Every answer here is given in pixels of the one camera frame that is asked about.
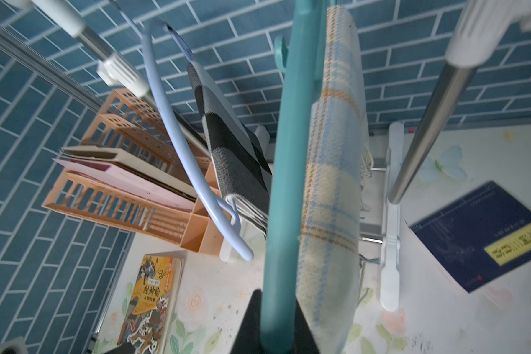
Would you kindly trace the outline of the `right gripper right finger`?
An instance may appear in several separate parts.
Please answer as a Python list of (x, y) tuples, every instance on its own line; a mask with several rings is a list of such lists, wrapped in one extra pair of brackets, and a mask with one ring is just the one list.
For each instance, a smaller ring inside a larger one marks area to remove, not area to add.
[(294, 320), (294, 347), (293, 354), (319, 354), (319, 349), (314, 336), (308, 326), (300, 304), (296, 301)]

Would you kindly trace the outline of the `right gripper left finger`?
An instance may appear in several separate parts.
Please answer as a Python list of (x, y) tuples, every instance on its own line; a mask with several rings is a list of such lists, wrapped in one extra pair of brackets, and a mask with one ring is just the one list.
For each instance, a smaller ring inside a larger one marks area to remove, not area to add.
[(260, 310), (262, 291), (256, 289), (252, 293), (243, 321), (237, 333), (231, 354), (260, 354)]

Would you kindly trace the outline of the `light blue clothes hanger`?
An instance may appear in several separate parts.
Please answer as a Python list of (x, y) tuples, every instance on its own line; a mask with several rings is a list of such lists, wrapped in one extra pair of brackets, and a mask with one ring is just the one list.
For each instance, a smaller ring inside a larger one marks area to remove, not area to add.
[(218, 230), (229, 242), (231, 247), (235, 249), (244, 260), (253, 260), (254, 252), (240, 236), (240, 215), (238, 214), (236, 205), (227, 203), (211, 190), (211, 187), (201, 172), (196, 158), (194, 157), (193, 152), (191, 151), (187, 140), (184, 137), (184, 133), (181, 130), (181, 125), (173, 113), (171, 104), (164, 92), (162, 79), (159, 76), (156, 59), (154, 58), (153, 54), (153, 28), (162, 27), (164, 30), (169, 32), (175, 43), (180, 48), (184, 57), (186, 57), (190, 63), (195, 63), (197, 61), (196, 57), (185, 40), (166, 22), (156, 19), (148, 23), (144, 29), (140, 29), (124, 12), (118, 3), (112, 1), (111, 4), (119, 10), (122, 17), (141, 38), (143, 58), (148, 76), (147, 79), (150, 89), (153, 93), (157, 109), (163, 120), (168, 136), (170, 137), (171, 142), (178, 153), (178, 157), (187, 173), (187, 176), (193, 184), (199, 200), (204, 205), (213, 223), (216, 225), (216, 227), (218, 227)]

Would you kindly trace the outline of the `black white checkered scarf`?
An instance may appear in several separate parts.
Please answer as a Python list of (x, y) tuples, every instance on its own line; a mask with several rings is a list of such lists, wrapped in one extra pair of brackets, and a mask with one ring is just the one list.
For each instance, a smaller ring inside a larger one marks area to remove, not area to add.
[(187, 66), (222, 198), (267, 233), (272, 173), (256, 135), (240, 122), (200, 63)]

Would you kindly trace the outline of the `pale plaid scarf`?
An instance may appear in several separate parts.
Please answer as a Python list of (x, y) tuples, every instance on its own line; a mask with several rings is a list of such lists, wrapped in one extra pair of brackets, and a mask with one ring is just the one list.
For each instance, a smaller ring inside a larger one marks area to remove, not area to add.
[(345, 7), (327, 9), (322, 91), (314, 104), (296, 297), (318, 351), (340, 353), (360, 291), (364, 157), (369, 152), (361, 47)]

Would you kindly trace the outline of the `green clothes hanger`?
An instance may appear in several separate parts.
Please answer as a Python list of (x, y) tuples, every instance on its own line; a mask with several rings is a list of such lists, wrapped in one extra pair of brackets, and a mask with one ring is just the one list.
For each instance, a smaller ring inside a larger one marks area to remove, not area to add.
[(285, 73), (268, 212), (260, 346), (294, 348), (296, 276), (311, 108), (322, 88), (327, 9), (333, 1), (296, 1), (290, 42), (278, 38), (276, 62)]

